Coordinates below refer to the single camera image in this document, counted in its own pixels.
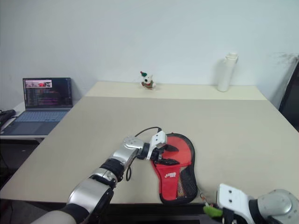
white bottle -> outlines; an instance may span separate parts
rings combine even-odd
[[[217,89],[221,92],[225,92],[229,88],[229,83],[234,73],[235,64],[238,62],[237,53],[229,53],[225,56],[223,72],[221,73],[218,81]]]

beige table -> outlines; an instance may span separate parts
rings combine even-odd
[[[299,135],[254,86],[218,92],[213,86],[97,83],[3,187],[5,199],[66,202],[124,137],[150,126],[182,133],[196,149],[198,185],[215,201],[226,183],[258,196],[284,188],[299,196]],[[149,141],[154,131],[140,135]],[[158,178],[135,160],[112,203],[160,203]]]

laptop keyboard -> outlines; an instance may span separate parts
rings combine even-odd
[[[15,122],[59,122],[67,114],[68,111],[32,111],[24,112]]]

printed logo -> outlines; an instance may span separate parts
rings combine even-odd
[[[176,172],[173,172],[173,173],[168,173],[168,174],[166,174],[165,175],[165,178],[167,178],[167,177],[176,177]]]

small toy figure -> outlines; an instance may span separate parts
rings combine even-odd
[[[152,78],[153,78],[153,75],[149,76],[147,73],[145,72],[140,72],[142,77],[143,77],[143,82],[141,83],[141,85],[146,88],[146,89],[153,89],[155,88],[156,86],[156,83],[153,82]]]

